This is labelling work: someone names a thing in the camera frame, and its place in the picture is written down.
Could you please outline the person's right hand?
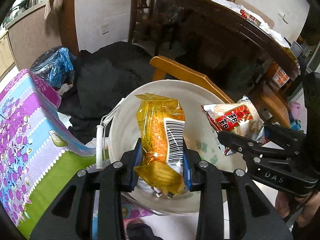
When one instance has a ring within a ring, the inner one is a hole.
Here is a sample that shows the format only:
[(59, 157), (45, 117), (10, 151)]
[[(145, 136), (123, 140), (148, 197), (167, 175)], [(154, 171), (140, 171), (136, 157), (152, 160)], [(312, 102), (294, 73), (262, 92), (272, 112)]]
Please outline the person's right hand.
[(296, 213), (296, 210), (302, 210), (297, 217), (296, 222), (300, 228), (309, 225), (319, 209), (319, 191), (310, 193), (304, 198), (294, 198), (294, 204), (297, 207), (291, 211), (290, 203), (293, 199), (290, 199), (289, 194), (278, 191), (276, 196), (275, 208), (282, 218), (287, 217), (290, 213)]

